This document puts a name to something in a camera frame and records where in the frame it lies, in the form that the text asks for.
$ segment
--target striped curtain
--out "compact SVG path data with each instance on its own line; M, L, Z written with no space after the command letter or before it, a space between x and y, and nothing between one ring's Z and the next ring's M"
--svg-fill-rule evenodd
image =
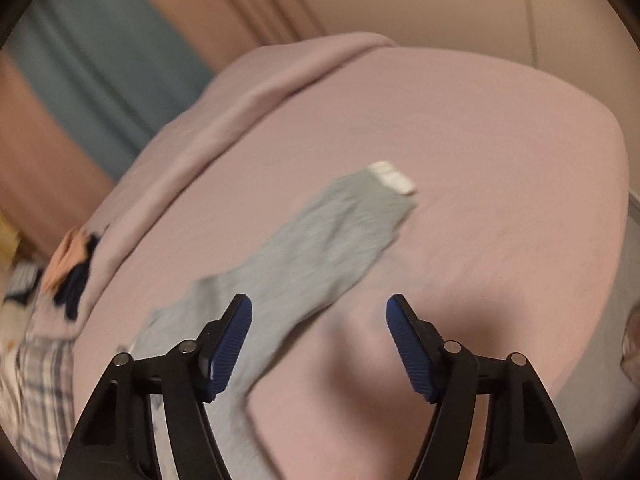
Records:
M321 34L301 0L34 0L0 51L0 208L51 254L217 72Z

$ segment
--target yellow object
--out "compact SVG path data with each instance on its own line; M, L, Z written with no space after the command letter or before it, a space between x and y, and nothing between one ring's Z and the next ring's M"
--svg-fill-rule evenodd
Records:
M11 267L19 244L20 233L0 213L0 267Z

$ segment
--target gray fabric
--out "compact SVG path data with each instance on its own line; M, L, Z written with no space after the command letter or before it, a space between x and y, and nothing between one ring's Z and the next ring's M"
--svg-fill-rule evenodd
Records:
M148 0L34 0L7 46L58 124L115 180L212 77Z
M384 187L368 170L343 177L284 226L244 265L196 282L181 301L153 313L132 346L136 359L164 354L218 319L237 292L254 317L225 392L206 405L234 480L277 478L254 439L246 395L283 339L303 319L351 288L396 236L414 202ZM156 407L162 477L177 479L164 411Z

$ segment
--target black cloth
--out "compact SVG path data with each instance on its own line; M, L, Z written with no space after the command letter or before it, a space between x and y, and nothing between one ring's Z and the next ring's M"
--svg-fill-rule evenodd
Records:
M82 296L86 282L89 279L91 258L94 256L94 251L99 241L100 237L98 235L91 234L89 236L89 240L86 243L87 259L69 271L65 280L60 284L56 295L53 297L53 302L57 306L65 306L65 317L68 320L75 321L78 319L78 303L80 302L80 296Z

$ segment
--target gray floor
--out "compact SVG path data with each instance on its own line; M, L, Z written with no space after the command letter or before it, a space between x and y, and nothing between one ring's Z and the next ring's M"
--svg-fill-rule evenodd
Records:
M610 478L638 421L640 392L620 370L626 317L640 302L640 211L630 205L620 268L589 347L556 399L584 480Z

